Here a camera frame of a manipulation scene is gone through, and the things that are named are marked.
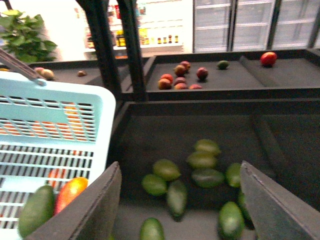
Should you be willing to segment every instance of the produce display bin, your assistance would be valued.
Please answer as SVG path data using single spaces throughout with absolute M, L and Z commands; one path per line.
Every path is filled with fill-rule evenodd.
M 266 51 L 158 55 L 144 66 L 146 93 L 150 101 L 256 99 L 316 97 L 320 93 L 320 54 L 312 50 L 275 51 L 278 60 L 273 67 L 263 67 L 260 57 Z M 229 61 L 227 70 L 219 70 L 221 60 Z M 160 90 L 163 74 L 176 78 L 174 68 L 182 61 L 191 63 L 185 74 L 188 86 L 203 89 Z M 198 68 L 208 69 L 205 82 L 200 82 Z M 132 87 L 126 92 L 130 100 Z
M 142 222 L 154 217 L 166 239 L 219 239 L 218 210 L 237 201 L 238 189 L 226 183 L 212 189 L 195 186 L 186 159 L 200 139 L 219 144 L 218 171 L 247 161 L 319 211 L 319 120 L 318 98 L 127 102 L 114 120 L 108 157 L 109 164 L 119 162 L 122 172 L 116 238 L 138 240 Z M 171 218 L 165 197 L 152 197 L 141 185 L 162 158 L 178 165 L 188 188 L 181 222 Z M 246 229 L 241 239 L 255 237 Z

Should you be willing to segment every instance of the refrigerator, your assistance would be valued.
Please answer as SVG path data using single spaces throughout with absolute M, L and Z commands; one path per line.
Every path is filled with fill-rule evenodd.
M 194 0 L 194 52 L 266 50 L 275 6 L 276 0 Z M 319 8 L 320 0 L 282 0 L 271 49 L 306 48 Z
M 306 48 L 319 7 L 320 0 L 282 0 L 273 49 Z

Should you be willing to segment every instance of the jar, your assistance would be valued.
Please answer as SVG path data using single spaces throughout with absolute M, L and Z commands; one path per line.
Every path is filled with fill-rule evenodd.
M 94 41 L 92 39 L 91 33 L 87 34 L 87 44 L 88 44 L 88 48 L 89 49 L 94 49 L 95 48 L 95 44 L 94 44 Z
M 126 46 L 126 39 L 125 39 L 123 30 L 119 30 L 116 32 L 116 45 L 118 47 L 125 47 Z

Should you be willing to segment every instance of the potted plant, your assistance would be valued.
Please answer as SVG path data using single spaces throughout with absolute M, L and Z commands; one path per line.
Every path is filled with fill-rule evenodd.
M 51 53 L 57 45 L 40 36 L 44 20 L 40 14 L 30 17 L 18 10 L 7 10 L 0 17 L 0 38 L 4 40 L 3 49 L 25 63 L 50 62 L 55 59 Z

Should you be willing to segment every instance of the shopping basket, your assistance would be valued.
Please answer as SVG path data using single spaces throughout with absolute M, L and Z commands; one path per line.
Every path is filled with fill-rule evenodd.
M 46 181 L 92 183 L 105 170 L 116 101 L 99 86 L 46 81 L 0 50 L 0 239 L 19 240 L 19 214 Z

